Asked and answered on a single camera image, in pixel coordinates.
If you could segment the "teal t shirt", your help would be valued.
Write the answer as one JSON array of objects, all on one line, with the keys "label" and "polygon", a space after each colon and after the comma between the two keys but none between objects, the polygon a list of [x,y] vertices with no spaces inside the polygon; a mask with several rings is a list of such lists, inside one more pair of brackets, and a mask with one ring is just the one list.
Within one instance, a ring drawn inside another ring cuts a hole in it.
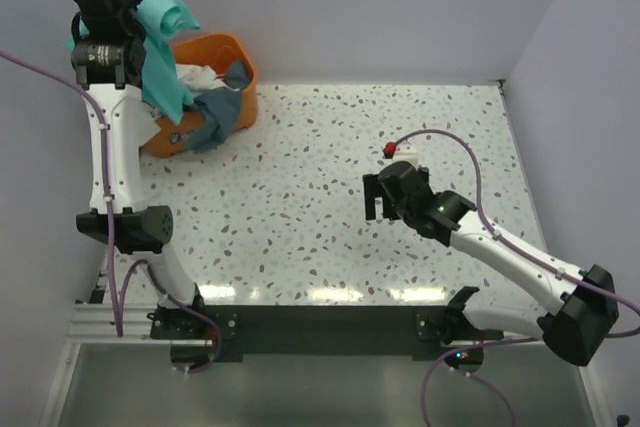
[{"label": "teal t shirt", "polygon": [[177,125],[193,95],[178,78],[169,41],[183,31],[199,29],[199,21],[183,0],[142,0],[137,16],[146,32],[142,99]]}]

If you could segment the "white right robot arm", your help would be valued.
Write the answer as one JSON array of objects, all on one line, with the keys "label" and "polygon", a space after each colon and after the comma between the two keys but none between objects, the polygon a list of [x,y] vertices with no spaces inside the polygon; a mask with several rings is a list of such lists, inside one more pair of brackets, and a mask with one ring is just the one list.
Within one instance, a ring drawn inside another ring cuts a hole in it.
[{"label": "white right robot arm", "polygon": [[480,209],[461,195],[434,192],[429,171],[407,161],[363,177],[365,217],[401,220],[417,234],[463,252],[514,282],[541,307],[461,305],[445,316],[448,333],[469,339],[478,330],[515,333],[545,345],[562,360],[590,363],[619,318],[613,277],[599,265],[584,270],[553,259],[496,225],[485,226]]}]

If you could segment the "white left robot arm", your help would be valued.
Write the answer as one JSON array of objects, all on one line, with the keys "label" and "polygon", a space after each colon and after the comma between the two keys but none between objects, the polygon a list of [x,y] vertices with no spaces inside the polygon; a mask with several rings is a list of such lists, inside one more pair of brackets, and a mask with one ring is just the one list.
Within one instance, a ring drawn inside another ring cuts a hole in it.
[{"label": "white left robot arm", "polygon": [[140,172],[138,123],[146,32],[138,19],[142,0],[72,0],[73,87],[83,96],[91,131],[93,187],[88,212],[76,217],[82,234],[107,247],[107,275],[114,317],[123,317],[124,285],[116,282],[115,255],[130,256],[150,279],[162,308],[177,309],[173,329],[200,337],[207,315],[199,294],[171,245],[173,215],[147,200]]}]

